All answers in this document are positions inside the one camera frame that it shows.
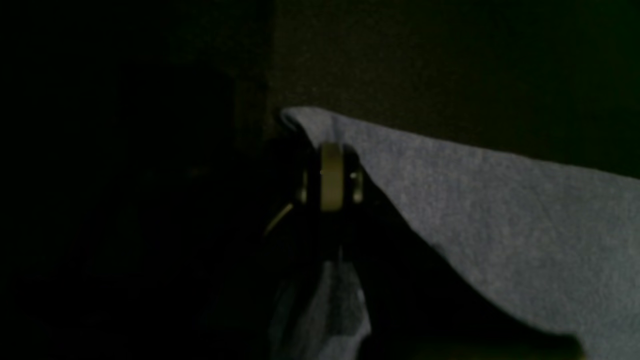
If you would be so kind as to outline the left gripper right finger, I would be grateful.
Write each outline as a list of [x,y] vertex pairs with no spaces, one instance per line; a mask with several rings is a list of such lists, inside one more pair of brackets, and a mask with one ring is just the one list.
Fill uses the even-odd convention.
[[361,165],[331,144],[331,193],[341,195],[343,257],[354,265],[370,334],[358,360],[583,360],[574,335],[510,316],[412,230]]

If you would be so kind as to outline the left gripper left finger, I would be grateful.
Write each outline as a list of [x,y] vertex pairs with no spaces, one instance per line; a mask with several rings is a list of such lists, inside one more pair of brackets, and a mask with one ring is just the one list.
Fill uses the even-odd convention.
[[319,244],[304,140],[272,140],[242,191],[244,234],[220,266],[220,342],[229,360],[319,360],[331,337],[332,264]]

